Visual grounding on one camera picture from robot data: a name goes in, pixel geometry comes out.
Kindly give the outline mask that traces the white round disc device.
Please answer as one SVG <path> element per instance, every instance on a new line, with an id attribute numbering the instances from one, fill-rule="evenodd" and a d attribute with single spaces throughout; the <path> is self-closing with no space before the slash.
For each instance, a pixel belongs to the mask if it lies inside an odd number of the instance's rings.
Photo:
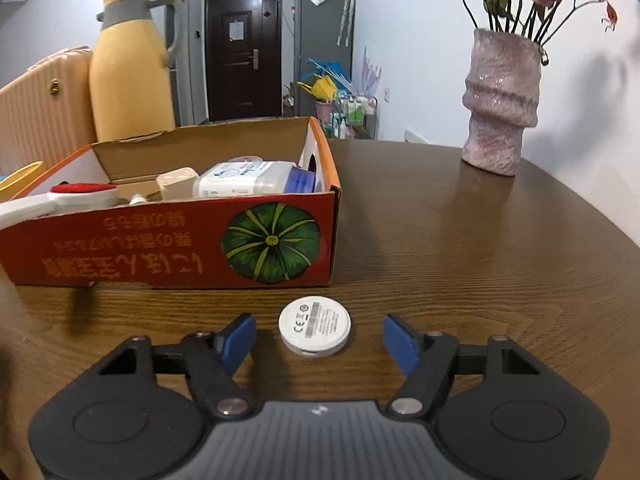
<path id="1" fill-rule="evenodd" d="M 279 315 L 278 329 L 285 347 L 305 358 L 334 356 L 347 344 L 352 318 L 336 300 L 325 296 L 297 298 Z"/>

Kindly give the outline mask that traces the clear jar blue lid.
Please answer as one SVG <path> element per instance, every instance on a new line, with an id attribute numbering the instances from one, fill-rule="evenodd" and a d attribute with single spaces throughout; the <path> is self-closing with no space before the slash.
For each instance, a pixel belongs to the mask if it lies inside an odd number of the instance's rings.
<path id="1" fill-rule="evenodd" d="M 221 162 L 198 177 L 195 198 L 312 193 L 316 175 L 294 162 Z"/>

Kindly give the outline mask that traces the beige square charger plug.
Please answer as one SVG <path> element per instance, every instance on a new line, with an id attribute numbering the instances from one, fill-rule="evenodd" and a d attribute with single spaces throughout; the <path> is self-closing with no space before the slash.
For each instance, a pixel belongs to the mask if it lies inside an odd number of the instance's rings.
<path id="1" fill-rule="evenodd" d="M 194 196 L 194 185 L 198 173 L 191 167 L 174 169 L 156 177 L 160 197 L 168 200 L 190 200 Z"/>

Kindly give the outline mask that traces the white bottle cap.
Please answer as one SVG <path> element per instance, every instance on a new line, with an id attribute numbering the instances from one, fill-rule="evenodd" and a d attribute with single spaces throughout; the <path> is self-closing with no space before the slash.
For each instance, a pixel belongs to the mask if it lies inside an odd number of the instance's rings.
<path id="1" fill-rule="evenodd" d="M 263 162 L 264 160 L 259 157 L 259 156 L 255 156 L 255 155 L 245 155 L 245 156 L 238 156 L 238 157 L 233 157 L 232 159 L 227 160 L 227 162 L 242 162 L 244 164 L 244 162 Z"/>

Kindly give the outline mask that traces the red white lint brush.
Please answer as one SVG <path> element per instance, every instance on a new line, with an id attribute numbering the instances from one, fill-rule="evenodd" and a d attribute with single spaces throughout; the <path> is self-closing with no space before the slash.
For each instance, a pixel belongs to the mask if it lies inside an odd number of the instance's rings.
<path id="1" fill-rule="evenodd" d="M 115 185 L 102 183 L 62 183 L 49 192 L 9 200 L 1 204 L 0 230 L 49 214 L 105 209 L 119 202 Z"/>

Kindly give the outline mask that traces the white small spray bottle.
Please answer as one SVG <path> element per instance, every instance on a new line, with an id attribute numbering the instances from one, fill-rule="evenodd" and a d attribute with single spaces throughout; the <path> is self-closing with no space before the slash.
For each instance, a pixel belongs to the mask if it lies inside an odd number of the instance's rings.
<path id="1" fill-rule="evenodd" d="M 143 205 L 149 203 L 148 199 L 142 194 L 134 194 L 129 202 L 130 206 Z"/>

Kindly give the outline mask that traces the red cardboard pumpkin box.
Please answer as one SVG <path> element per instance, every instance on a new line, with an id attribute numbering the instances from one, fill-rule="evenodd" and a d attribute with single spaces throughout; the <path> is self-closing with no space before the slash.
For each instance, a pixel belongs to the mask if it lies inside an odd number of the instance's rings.
<path id="1" fill-rule="evenodd" d="M 168 200 L 156 177 L 233 157 L 294 162 L 312 193 Z M 237 120 L 96 143 L 26 188 L 112 184 L 117 206 L 49 214 L 4 229 L 1 264 L 17 285 L 142 283 L 168 288 L 323 286 L 332 278 L 341 183 L 317 119 Z M 130 206 L 134 194 L 149 203 Z"/>

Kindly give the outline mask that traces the yellow watering can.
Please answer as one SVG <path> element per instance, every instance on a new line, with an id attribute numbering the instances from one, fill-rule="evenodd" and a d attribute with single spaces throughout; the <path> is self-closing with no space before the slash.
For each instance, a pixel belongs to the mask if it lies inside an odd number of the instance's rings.
<path id="1" fill-rule="evenodd" d="M 316 75 L 316 79 L 312 84 L 299 81 L 299 88 L 313 96 L 317 101 L 332 102 L 337 95 L 337 86 L 334 84 L 330 76 Z"/>

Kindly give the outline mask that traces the yellow thermos jug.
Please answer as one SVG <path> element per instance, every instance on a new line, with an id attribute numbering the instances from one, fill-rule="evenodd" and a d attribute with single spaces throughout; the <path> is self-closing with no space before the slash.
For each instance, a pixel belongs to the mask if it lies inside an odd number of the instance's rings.
<path id="1" fill-rule="evenodd" d="M 181 47 L 182 0 L 103 0 L 101 30 L 89 70 L 96 137 L 118 141 L 175 128 L 169 69 Z M 168 6 L 178 32 L 169 46 L 152 11 Z"/>

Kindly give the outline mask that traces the pink textured vase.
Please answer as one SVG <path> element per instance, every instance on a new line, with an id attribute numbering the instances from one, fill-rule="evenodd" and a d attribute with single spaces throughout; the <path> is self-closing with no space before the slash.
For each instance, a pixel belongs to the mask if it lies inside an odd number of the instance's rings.
<path id="1" fill-rule="evenodd" d="M 541 53 L 538 44 L 508 32 L 477 29 L 465 78 L 463 106 L 470 111 L 462 160 L 513 177 L 523 133 L 538 124 Z"/>

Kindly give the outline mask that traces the yellow ceramic mug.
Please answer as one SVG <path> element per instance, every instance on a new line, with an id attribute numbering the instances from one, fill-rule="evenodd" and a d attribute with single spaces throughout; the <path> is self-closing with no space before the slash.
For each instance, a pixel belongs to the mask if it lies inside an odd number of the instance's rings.
<path id="1" fill-rule="evenodd" d="M 46 170 L 42 160 L 31 162 L 30 164 L 15 170 L 9 176 L 0 181 L 0 202 L 4 203 L 21 192 L 23 188 L 29 186 L 37 180 Z"/>

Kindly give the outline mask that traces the pink ribbed small suitcase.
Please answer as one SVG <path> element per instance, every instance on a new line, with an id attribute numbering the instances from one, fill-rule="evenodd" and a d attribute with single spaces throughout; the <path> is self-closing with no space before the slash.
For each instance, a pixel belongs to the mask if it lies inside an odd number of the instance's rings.
<path id="1" fill-rule="evenodd" d="M 89 89 L 92 50 L 55 52 L 1 89 L 2 174 L 32 162 L 50 168 L 96 142 Z"/>

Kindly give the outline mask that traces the dark brown door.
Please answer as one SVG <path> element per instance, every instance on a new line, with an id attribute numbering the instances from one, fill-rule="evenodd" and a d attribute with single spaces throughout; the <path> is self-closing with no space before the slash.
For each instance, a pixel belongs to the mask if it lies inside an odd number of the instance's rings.
<path id="1" fill-rule="evenodd" d="M 204 0 L 208 119 L 282 115 L 281 0 Z"/>

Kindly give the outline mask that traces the grey refrigerator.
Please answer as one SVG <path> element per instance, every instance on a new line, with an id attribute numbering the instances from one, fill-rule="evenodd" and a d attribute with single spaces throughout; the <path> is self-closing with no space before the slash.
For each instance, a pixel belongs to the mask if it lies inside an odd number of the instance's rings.
<path id="1" fill-rule="evenodd" d="M 345 46 L 343 38 L 337 45 L 345 0 L 326 0 L 316 6 L 311 0 L 295 0 L 294 12 L 294 114 L 314 116 L 314 98 L 297 84 L 314 79 L 317 66 L 309 63 L 334 62 L 341 65 L 346 76 L 352 76 L 352 40 Z"/>

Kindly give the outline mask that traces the white board against wall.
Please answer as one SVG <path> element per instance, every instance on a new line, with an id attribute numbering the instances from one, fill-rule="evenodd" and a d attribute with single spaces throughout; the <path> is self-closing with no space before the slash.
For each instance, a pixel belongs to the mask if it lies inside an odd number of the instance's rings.
<path id="1" fill-rule="evenodd" d="M 428 141 L 426 139 L 424 139 L 423 136 L 421 136 L 419 133 L 416 133 L 415 131 L 413 131 L 410 128 L 407 128 L 404 132 L 404 140 L 407 143 L 413 143 L 413 144 L 427 144 Z"/>

